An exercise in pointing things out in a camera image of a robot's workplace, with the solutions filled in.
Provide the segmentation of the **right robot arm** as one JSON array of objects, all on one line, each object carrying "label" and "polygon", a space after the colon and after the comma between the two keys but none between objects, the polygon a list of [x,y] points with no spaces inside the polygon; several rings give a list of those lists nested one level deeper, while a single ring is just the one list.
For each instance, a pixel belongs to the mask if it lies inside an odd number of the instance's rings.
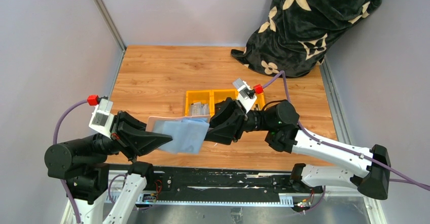
[{"label": "right robot arm", "polygon": [[308,155],[332,163],[329,167],[295,164],[290,184],[295,188],[340,186],[356,189],[369,198],[388,198],[391,166],[388,150],[341,143],[305,129],[299,114],[287,100],[246,111],[232,98],[221,102],[210,119],[206,141],[230,145],[245,132],[265,131],[265,142],[277,152]]}]

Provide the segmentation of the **beige leather card holder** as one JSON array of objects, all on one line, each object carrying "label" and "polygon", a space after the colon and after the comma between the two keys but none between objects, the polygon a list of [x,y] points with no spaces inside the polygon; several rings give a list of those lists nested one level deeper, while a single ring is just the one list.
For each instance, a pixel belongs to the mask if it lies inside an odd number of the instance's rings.
[{"label": "beige leather card holder", "polygon": [[172,137],[172,141],[157,147],[159,151],[197,155],[209,130],[209,121],[210,115],[177,118],[151,116],[146,131]]}]

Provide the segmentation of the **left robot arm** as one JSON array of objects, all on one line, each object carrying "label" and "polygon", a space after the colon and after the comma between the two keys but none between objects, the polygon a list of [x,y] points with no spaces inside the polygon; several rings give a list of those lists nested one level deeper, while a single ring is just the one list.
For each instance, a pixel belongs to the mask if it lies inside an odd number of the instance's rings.
[{"label": "left robot arm", "polygon": [[[109,115],[107,134],[54,142],[45,152],[48,176],[59,179],[74,210],[76,223],[127,223],[136,200],[147,186],[155,185],[154,167],[137,161],[172,141],[170,135],[148,132],[147,125],[125,111]],[[120,196],[107,217],[104,201],[109,194],[107,157],[122,153],[131,162]]]}]

